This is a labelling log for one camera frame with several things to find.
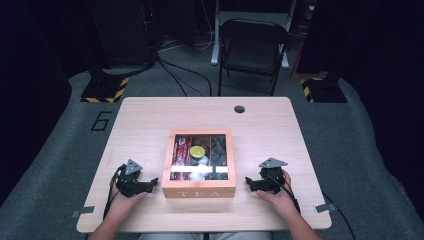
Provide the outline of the wooden tea box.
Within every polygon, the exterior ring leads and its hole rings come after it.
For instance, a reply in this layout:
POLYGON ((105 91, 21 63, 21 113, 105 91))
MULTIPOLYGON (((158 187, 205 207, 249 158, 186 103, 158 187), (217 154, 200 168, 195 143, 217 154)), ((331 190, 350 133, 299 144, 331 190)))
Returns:
POLYGON ((168 147, 165 157, 165 166, 161 187, 166 198, 233 198, 236 190, 235 163, 233 153, 232 131, 230 129, 176 129, 172 130, 168 138, 168 147), (188 166, 173 166, 173 149, 177 135, 189 136, 191 147, 202 146, 206 150, 205 156, 209 159, 207 166, 198 166, 197 161, 190 155, 188 166), (227 167, 219 168, 219 171, 227 170, 227 180, 212 180, 211 166, 211 138, 224 135, 226 139, 227 167), (171 180, 171 171, 187 172, 188 180, 171 180), (192 172, 206 174, 204 181, 190 179, 192 172))

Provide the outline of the black cabinet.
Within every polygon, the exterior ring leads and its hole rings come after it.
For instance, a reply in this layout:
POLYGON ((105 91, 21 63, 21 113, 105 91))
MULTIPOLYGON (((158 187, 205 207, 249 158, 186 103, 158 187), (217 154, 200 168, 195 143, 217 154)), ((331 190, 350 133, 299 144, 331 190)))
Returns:
POLYGON ((147 67, 156 50, 151 0, 87 0, 111 67, 147 67))

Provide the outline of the dark packets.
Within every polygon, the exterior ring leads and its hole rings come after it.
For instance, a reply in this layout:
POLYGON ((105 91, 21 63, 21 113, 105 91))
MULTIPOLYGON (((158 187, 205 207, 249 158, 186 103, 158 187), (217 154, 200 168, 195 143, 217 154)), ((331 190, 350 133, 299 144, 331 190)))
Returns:
POLYGON ((212 180, 227 180, 227 170, 224 172, 219 171, 219 168, 227 167, 227 151, 226 151, 226 139, 224 135, 213 136, 211 138, 211 166, 212 180))

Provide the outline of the person's right hand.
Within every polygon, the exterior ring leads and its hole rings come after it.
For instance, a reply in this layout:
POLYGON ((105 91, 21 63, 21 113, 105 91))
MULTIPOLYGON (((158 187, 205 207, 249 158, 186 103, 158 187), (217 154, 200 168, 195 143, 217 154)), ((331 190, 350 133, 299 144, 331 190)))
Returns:
POLYGON ((294 202, 294 193, 291 188, 291 178, 287 171, 283 170, 285 184, 277 194, 272 194, 264 191, 257 191, 259 198, 269 202, 273 209, 283 218, 285 213, 297 210, 294 202))

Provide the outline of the black folding chair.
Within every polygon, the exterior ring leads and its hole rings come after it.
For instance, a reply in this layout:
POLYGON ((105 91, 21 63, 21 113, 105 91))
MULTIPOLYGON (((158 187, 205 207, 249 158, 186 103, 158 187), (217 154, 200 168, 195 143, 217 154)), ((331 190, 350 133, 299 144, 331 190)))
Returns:
POLYGON ((281 25, 247 19, 230 19, 220 27, 218 95, 229 87, 273 96, 290 34, 281 25), (231 72, 267 76, 264 81, 231 80, 231 72))

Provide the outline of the person's lap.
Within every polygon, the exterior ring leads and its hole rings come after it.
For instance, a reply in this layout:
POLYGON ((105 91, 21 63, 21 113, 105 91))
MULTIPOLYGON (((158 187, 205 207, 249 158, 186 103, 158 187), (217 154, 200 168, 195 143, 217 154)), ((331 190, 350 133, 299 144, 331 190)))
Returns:
POLYGON ((259 232, 224 233, 150 233, 141 234, 138 240, 274 240, 273 234, 259 232))

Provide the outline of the black stand striped base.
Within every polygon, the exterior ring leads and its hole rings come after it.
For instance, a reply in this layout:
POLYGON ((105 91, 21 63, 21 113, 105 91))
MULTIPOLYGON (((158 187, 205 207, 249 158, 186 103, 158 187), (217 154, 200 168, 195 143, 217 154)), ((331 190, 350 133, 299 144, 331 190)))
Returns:
POLYGON ((116 102, 123 93, 128 77, 105 73, 96 61, 87 60, 85 65, 91 76, 81 94, 82 102, 116 102))
POLYGON ((327 74, 325 77, 302 77, 300 79, 304 95, 313 103, 347 103, 347 99, 338 85, 339 77, 327 74))

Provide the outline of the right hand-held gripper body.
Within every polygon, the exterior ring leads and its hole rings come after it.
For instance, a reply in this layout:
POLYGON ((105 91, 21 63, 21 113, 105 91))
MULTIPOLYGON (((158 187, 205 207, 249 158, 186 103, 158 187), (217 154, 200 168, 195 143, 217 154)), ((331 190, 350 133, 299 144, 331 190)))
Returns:
POLYGON ((272 191, 274 194, 280 191, 285 184, 282 167, 287 165, 287 162, 272 157, 259 164, 260 176, 265 181, 265 191, 272 191))

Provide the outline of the grey tape strip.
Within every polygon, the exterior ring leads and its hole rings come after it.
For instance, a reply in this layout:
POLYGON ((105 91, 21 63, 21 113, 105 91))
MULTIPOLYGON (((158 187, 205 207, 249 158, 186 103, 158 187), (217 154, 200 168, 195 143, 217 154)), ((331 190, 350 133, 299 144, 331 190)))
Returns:
POLYGON ((321 205, 314 205, 314 209, 317 213, 322 213, 325 211, 332 212, 337 210, 337 206, 334 203, 331 204, 321 204, 321 205))
POLYGON ((87 207, 82 207, 78 210, 73 210, 70 214, 70 217, 71 218, 79 218, 79 216, 82 215, 82 214, 93 213, 94 208, 95 208, 95 206, 87 206, 87 207))

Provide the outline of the red packets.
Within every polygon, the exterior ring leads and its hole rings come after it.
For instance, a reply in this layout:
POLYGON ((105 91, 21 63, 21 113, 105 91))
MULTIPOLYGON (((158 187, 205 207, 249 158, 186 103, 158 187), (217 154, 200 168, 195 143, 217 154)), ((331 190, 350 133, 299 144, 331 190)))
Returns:
MULTIPOLYGON (((189 149, 191 147, 190 137, 177 135, 173 149, 173 166, 188 166, 190 164, 189 149)), ((187 172, 171 171, 171 180, 188 180, 187 172)))

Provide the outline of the yellow capsule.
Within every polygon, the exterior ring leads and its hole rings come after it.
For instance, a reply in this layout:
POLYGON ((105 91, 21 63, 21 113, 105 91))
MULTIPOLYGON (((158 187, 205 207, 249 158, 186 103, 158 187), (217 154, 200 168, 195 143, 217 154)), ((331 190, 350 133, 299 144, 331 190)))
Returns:
POLYGON ((204 157, 206 150, 202 146, 192 146, 190 148, 190 155, 195 159, 200 159, 204 157))

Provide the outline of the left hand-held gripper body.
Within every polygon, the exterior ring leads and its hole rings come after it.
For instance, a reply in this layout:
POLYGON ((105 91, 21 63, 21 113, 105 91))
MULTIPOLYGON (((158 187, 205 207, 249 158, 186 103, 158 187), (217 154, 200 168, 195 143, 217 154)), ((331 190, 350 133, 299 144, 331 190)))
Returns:
POLYGON ((118 168, 116 187, 125 197, 141 193, 141 187, 145 186, 143 182, 138 181, 142 169, 143 167, 132 159, 118 168))

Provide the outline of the person's left hand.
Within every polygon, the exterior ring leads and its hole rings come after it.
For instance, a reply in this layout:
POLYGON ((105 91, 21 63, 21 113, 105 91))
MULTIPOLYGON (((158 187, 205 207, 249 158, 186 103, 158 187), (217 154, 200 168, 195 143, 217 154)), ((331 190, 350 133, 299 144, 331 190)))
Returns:
POLYGON ((146 197, 146 192, 139 193, 132 197, 125 197, 116 186, 113 186, 112 200, 106 218, 116 221, 125 220, 132 210, 146 197))

